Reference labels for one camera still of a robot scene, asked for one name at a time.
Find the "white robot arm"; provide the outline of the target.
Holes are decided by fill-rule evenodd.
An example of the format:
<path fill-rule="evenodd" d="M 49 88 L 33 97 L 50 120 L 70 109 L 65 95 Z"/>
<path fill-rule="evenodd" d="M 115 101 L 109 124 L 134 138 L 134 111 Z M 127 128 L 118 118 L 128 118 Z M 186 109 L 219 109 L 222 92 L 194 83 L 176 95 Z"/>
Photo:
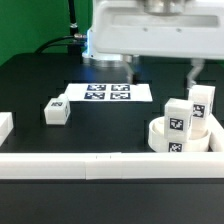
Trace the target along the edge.
<path fill-rule="evenodd" d="M 189 58 L 189 87 L 206 59 L 224 59 L 224 0 L 93 0 L 87 56 Z"/>

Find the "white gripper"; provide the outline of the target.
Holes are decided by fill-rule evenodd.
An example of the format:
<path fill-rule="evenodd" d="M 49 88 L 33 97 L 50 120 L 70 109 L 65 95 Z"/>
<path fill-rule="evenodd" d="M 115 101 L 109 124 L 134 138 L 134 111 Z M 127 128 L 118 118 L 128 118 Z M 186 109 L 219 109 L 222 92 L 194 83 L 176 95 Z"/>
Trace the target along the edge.
<path fill-rule="evenodd" d="M 139 56 L 191 60 L 187 88 L 204 59 L 224 59 L 224 0 L 93 0 L 93 46 L 120 54 L 127 82 L 136 84 Z"/>

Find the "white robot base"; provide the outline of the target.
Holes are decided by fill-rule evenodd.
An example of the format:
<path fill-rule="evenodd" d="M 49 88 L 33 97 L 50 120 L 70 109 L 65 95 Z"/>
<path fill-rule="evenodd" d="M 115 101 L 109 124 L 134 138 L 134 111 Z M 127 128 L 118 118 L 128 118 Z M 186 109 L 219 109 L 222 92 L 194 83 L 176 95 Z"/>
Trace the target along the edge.
<path fill-rule="evenodd" d="M 139 63 L 140 57 L 138 55 L 129 56 L 120 54 L 99 53 L 93 46 L 93 37 L 94 32 L 89 29 L 87 31 L 86 50 L 82 53 L 84 64 L 102 68 L 117 68 L 123 66 L 124 60 L 132 65 L 137 65 Z"/>

